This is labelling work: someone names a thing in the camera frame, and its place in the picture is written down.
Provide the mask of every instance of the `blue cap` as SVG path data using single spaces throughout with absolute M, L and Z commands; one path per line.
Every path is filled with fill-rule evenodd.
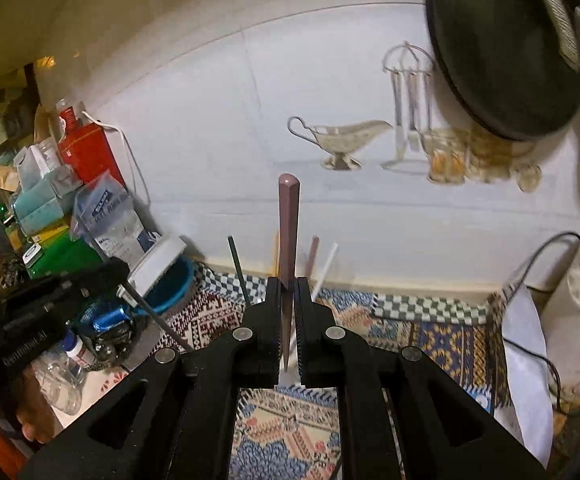
M 64 340 L 61 341 L 61 348 L 63 348 L 64 351 L 69 352 L 75 346 L 77 346 L 77 336 L 74 335 L 72 330 L 66 330 Z

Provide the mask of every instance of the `red box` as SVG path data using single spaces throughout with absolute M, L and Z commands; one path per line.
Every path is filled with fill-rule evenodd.
M 59 150 L 61 158 L 74 168 L 83 184 L 91 183 L 110 170 L 110 175 L 126 186 L 110 150 L 106 133 L 98 124 L 88 124 L 66 135 L 59 141 Z

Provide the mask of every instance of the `white paper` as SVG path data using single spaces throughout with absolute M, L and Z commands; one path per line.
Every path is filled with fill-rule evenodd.
M 507 306 L 503 336 L 510 341 L 546 355 L 545 338 L 540 328 L 534 301 L 524 285 Z M 553 437 L 552 402 L 545 362 L 505 344 L 507 382 L 523 444 L 543 466 L 547 466 Z

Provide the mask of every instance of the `pan handle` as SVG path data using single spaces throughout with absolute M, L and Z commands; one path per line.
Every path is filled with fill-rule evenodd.
M 574 28 L 563 4 L 563 0 L 543 0 L 548 8 L 548 14 L 556 29 L 561 56 L 568 65 L 577 72 L 580 70 L 580 58 Z
M 297 137 L 300 137 L 304 140 L 307 140 L 308 142 L 311 142 L 312 144 L 316 144 L 317 146 L 319 145 L 319 143 L 316 140 L 312 140 L 310 139 L 310 137 L 306 137 L 305 135 L 302 135 L 300 133 L 295 132 L 294 130 L 292 130 L 292 121 L 297 120 L 301 123 L 301 126 L 303 126 L 306 130 L 309 130 L 308 125 L 305 123 L 305 121 L 297 116 L 292 116 L 288 119 L 288 131 Z

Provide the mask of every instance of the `clear plastic container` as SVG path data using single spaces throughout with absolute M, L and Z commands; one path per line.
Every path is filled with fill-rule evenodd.
M 76 415 L 81 409 L 81 387 L 70 371 L 67 356 L 55 350 L 41 354 L 33 363 L 36 380 L 46 400 L 67 415 Z

